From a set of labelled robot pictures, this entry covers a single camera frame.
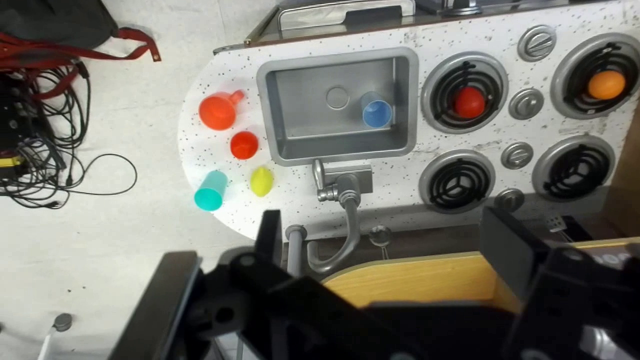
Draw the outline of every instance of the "black cable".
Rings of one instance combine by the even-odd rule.
[[[54,88],[60,88],[71,77],[81,74],[87,84],[87,103],[82,106],[74,86],[68,84],[56,99],[43,100]],[[29,119],[33,138],[25,141],[17,153],[27,163],[29,172],[21,179],[2,179],[0,196],[6,196],[23,208],[60,210],[72,195],[81,196],[121,196],[136,188],[136,164],[114,153],[98,155],[88,164],[79,159],[90,126],[92,82],[82,63],[40,72],[33,82],[25,77],[25,103],[37,114]],[[100,160],[116,159],[133,170],[133,183],[112,192],[82,191],[90,170]]]

